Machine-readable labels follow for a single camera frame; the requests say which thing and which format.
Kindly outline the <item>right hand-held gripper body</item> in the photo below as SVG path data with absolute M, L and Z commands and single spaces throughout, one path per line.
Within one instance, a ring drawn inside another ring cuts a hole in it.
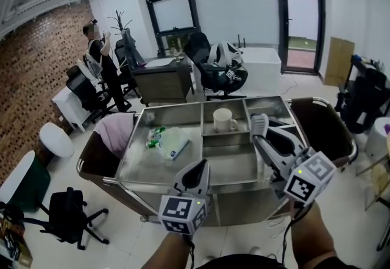
M 254 126 L 253 143 L 272 171 L 277 194 L 311 203 L 328 186 L 336 166 L 322 152 L 306 148 L 294 134 L 277 127 Z

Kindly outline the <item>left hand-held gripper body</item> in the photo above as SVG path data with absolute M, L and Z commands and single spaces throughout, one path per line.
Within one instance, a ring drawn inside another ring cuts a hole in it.
M 168 232 L 193 235 L 210 211 L 210 164 L 206 159 L 179 171 L 168 194 L 161 197 L 158 219 Z

